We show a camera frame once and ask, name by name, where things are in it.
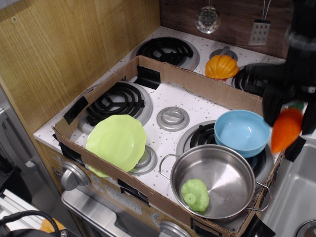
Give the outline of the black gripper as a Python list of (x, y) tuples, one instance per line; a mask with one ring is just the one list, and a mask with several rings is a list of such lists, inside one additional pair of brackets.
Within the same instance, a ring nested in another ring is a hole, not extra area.
[(316, 87), (286, 84), (272, 79), (265, 79), (264, 82), (262, 107), (265, 122), (272, 127), (283, 104), (296, 100), (308, 102), (303, 116), (302, 134), (312, 134), (316, 129)]

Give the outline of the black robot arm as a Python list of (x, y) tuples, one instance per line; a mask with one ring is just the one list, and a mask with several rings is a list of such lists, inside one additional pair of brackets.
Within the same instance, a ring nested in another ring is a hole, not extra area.
[(316, 2), (294, 0), (293, 19), (285, 40), (289, 45), (285, 63), (251, 64), (245, 72), (267, 80), (262, 93), (264, 120), (273, 126), (284, 104), (299, 100), (307, 103), (302, 134), (316, 128)]

